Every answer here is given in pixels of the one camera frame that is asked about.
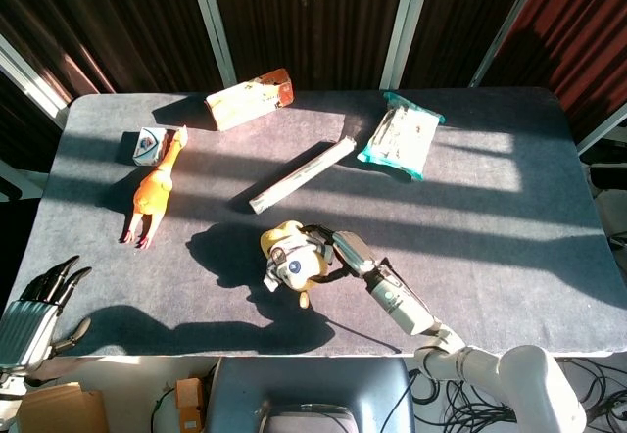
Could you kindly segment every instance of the plastic package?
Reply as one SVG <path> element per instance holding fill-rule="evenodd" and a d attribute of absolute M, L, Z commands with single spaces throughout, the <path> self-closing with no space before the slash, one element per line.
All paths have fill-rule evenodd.
<path fill-rule="evenodd" d="M 388 111 L 358 159 L 399 168 L 422 180 L 435 129 L 445 119 L 396 93 L 385 92 L 383 97 L 388 101 Z"/>

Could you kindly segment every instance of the table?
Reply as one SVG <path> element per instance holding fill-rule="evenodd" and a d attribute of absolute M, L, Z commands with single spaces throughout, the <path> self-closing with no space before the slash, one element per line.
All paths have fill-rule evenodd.
<path fill-rule="evenodd" d="M 353 230 L 468 344 L 502 353 L 624 351 L 627 291 L 557 99 L 536 88 L 401 91 L 443 114 L 424 170 L 354 155 L 259 216 L 248 200 L 343 133 L 363 144 L 381 92 L 296 92 L 288 108 L 212 131 L 204 95 L 88 95 L 70 109 L 12 292 L 80 254 L 92 274 L 61 317 L 92 326 L 71 355 L 407 355 L 411 338 L 355 278 L 297 294 L 262 284 L 259 236 L 287 219 Z M 141 126 L 187 124 L 154 246 L 118 243 Z"/>

